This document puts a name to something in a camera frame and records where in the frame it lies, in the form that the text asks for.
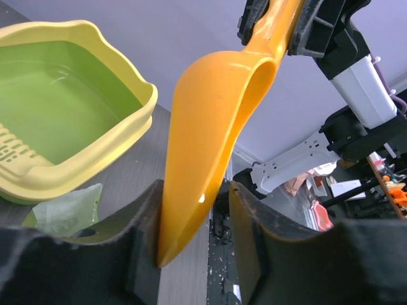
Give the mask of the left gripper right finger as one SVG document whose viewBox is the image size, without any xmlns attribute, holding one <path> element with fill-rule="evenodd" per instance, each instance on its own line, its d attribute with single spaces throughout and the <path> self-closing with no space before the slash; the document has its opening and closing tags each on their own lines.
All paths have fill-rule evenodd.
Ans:
<svg viewBox="0 0 407 305">
<path fill-rule="evenodd" d="M 406 222 L 348 219 L 325 232 L 232 182 L 230 216 L 244 304 L 405 304 Z"/>
</svg>

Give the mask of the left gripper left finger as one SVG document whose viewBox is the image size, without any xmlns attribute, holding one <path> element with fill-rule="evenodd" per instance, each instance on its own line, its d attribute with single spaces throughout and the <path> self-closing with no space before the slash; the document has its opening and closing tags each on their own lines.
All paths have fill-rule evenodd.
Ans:
<svg viewBox="0 0 407 305">
<path fill-rule="evenodd" d="M 1 229 L 2 304 L 156 304 L 163 180 L 70 238 Z"/>
</svg>

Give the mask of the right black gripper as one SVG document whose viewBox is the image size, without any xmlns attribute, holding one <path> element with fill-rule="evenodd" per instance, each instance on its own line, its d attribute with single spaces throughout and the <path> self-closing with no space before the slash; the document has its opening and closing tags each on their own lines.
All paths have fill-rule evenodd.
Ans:
<svg viewBox="0 0 407 305">
<path fill-rule="evenodd" d="M 327 79 L 334 79 L 370 54 L 363 35 L 350 20 L 370 2 L 305 1 L 289 42 L 288 55 L 319 58 L 315 59 L 319 69 Z M 251 40 L 254 26 L 269 5 L 269 0 L 246 1 L 237 32 L 243 46 Z"/>
</svg>

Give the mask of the green cat litter bag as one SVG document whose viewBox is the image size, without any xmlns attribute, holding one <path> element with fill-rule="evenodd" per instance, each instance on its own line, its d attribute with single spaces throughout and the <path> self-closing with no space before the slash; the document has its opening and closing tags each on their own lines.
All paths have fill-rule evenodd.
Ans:
<svg viewBox="0 0 407 305">
<path fill-rule="evenodd" d="M 70 237 L 99 221 L 102 184 L 72 191 L 37 204 L 27 215 L 22 227 L 34 228 L 56 237 Z"/>
</svg>

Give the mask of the yellow plastic scoop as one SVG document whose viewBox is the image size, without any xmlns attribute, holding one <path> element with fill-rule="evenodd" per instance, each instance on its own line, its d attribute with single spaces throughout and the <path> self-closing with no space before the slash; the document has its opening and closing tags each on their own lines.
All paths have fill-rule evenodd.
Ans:
<svg viewBox="0 0 407 305">
<path fill-rule="evenodd" d="M 240 51 L 199 58 L 172 99 L 157 264 L 170 263 L 212 208 L 243 127 L 271 88 L 303 7 L 272 1 Z"/>
</svg>

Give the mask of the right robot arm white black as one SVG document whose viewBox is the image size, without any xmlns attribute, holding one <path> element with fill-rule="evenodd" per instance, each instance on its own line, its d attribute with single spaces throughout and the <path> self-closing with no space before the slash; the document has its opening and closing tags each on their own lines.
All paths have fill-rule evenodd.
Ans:
<svg viewBox="0 0 407 305">
<path fill-rule="evenodd" d="M 351 21 L 366 5 L 366 1 L 303 3 L 287 52 L 312 57 L 346 106 L 303 142 L 234 176 L 257 198 L 265 198 L 276 187 L 318 166 L 366 158 L 406 130 L 406 109 L 397 107 Z"/>
</svg>

